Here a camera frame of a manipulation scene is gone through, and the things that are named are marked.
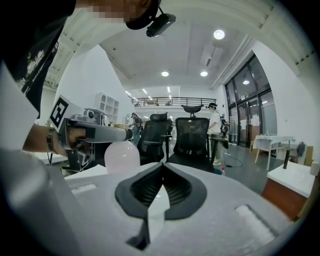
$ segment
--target black cap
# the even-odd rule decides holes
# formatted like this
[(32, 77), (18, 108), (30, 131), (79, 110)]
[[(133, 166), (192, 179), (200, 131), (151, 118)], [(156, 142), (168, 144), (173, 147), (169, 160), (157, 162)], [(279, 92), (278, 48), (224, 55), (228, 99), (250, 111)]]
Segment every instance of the black cap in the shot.
[(213, 102), (211, 102), (210, 104), (209, 104), (209, 106), (208, 106), (208, 108), (210, 108), (210, 107), (217, 107), (218, 105), (216, 104), (216, 103), (213, 103)]
[(148, 26), (152, 21), (154, 21), (157, 16), (158, 8), (160, 6), (161, 0), (151, 0), (150, 7), (145, 11), (141, 17), (134, 20), (127, 21), (125, 24), (131, 30), (140, 30)]

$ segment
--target person wearing white shirt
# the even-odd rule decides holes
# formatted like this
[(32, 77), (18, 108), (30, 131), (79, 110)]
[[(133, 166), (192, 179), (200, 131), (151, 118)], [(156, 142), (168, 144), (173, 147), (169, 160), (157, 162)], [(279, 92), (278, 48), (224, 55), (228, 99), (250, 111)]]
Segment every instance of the person wearing white shirt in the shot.
[[(209, 123), (208, 134), (214, 138), (221, 138), (221, 119), (220, 114), (217, 110), (217, 104), (211, 102), (208, 106), (210, 112), (212, 113)], [(214, 148), (214, 142), (211, 140), (211, 150)], [(218, 143), (217, 150), (215, 153), (215, 158), (213, 161), (214, 166), (221, 165), (221, 158), (223, 154), (223, 146), (221, 143)]]

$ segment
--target metal railing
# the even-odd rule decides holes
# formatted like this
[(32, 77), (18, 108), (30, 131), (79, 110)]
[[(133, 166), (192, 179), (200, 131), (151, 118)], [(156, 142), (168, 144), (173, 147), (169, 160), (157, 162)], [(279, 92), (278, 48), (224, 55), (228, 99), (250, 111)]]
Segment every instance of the metal railing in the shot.
[(132, 105), (135, 107), (146, 107), (146, 106), (199, 106), (204, 105), (207, 107), (209, 103), (216, 103), (215, 98), (191, 98), (191, 97), (156, 97), (156, 98), (137, 98), (131, 99)]

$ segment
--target white cabinet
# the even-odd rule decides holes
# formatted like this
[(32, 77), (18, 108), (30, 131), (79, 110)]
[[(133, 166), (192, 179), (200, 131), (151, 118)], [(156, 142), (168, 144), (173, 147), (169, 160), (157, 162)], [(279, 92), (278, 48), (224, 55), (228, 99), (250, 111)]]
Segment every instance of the white cabinet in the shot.
[(94, 107), (103, 111), (108, 116), (110, 122), (117, 123), (119, 101), (103, 92), (99, 92), (95, 96)]

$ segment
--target chair headrest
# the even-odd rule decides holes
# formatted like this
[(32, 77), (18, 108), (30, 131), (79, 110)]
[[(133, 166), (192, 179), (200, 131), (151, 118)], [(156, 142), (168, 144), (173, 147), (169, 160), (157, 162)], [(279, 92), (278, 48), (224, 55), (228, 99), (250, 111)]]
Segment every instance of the chair headrest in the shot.
[(188, 113), (191, 113), (191, 114), (194, 114), (194, 113), (199, 112), (203, 106), (204, 106), (204, 105), (199, 105), (199, 106), (185, 106), (185, 105), (181, 105), (181, 107), (183, 107), (183, 109), (184, 109), (185, 112), (188, 112)]
[(152, 114), (150, 116), (150, 120), (156, 121), (156, 122), (164, 121), (164, 120), (167, 120), (167, 119), (168, 119), (168, 112), (163, 113), (163, 114)]

